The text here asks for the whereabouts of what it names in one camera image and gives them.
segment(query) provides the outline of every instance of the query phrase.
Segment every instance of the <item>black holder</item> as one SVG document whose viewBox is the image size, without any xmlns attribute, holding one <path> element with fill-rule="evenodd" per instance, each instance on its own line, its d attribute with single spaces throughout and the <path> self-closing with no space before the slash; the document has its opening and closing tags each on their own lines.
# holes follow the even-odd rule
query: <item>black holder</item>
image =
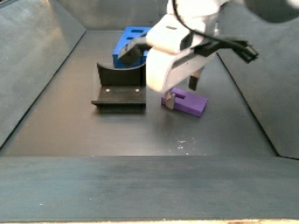
<svg viewBox="0 0 299 224">
<path fill-rule="evenodd" d="M 101 87 L 93 105 L 145 107 L 145 64 L 121 69 L 97 64 L 97 74 Z"/>
</svg>

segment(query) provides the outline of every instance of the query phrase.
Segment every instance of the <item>black wire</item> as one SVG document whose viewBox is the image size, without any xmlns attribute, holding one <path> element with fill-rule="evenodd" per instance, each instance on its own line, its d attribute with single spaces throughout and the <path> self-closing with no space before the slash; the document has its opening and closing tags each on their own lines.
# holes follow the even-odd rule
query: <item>black wire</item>
<svg viewBox="0 0 299 224">
<path fill-rule="evenodd" d="M 176 17 L 176 19 L 178 20 L 178 22 L 181 23 L 181 25 L 193 33 L 196 33 L 197 35 L 202 36 L 205 39 L 217 41 L 222 44 L 225 44 L 226 46 L 229 46 L 233 49 L 240 50 L 241 52 L 247 52 L 249 55 L 252 55 L 252 52 L 240 44 L 237 44 L 236 42 L 228 41 L 222 38 L 214 38 L 209 35 L 206 35 L 205 33 L 200 32 L 200 31 L 194 31 L 181 20 L 180 16 L 178 16 L 178 11 L 176 8 L 176 0 L 172 0 L 172 11 L 173 11 L 173 15 Z"/>
</svg>

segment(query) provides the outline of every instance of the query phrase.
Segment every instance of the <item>purple object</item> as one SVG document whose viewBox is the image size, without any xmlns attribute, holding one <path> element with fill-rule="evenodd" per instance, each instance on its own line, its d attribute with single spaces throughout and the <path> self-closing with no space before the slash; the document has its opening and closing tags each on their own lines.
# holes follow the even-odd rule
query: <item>purple object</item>
<svg viewBox="0 0 299 224">
<path fill-rule="evenodd" d="M 174 103 L 173 108 L 180 111 L 200 117 L 202 110 L 205 108 L 208 99 L 200 95 L 192 94 L 178 88 L 173 88 L 174 93 Z M 165 104 L 164 96 L 161 98 L 161 104 Z"/>
</svg>

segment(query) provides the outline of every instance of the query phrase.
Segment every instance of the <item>floor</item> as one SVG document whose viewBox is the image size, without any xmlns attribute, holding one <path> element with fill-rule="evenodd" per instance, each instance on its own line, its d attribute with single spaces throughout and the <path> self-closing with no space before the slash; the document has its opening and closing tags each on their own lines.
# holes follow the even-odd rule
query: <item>floor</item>
<svg viewBox="0 0 299 224">
<path fill-rule="evenodd" d="M 146 89 L 145 111 L 102 113 L 96 63 L 112 67 L 120 31 L 88 31 L 32 106 L 0 156 L 273 156 L 233 80 L 214 59 L 196 94 L 208 106 L 201 118 L 170 111 Z M 178 88 L 186 89 L 186 81 Z"/>
</svg>

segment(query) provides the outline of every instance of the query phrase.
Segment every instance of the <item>blue bin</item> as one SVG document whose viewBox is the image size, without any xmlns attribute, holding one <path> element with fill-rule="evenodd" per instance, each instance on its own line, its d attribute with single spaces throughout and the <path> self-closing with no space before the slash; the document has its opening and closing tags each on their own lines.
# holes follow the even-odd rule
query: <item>blue bin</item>
<svg viewBox="0 0 299 224">
<path fill-rule="evenodd" d="M 118 52 L 122 48 L 122 46 L 133 39 L 140 37 L 145 32 L 150 30 L 152 27 L 142 27 L 142 26 L 128 26 L 124 29 L 122 35 L 116 43 L 116 47 L 112 53 L 113 57 L 113 64 L 114 68 L 125 68 L 126 66 L 121 62 L 121 60 L 117 59 Z M 130 66 L 130 67 L 138 67 L 145 63 L 145 56 L 146 52 L 144 52 L 142 58 Z"/>
</svg>

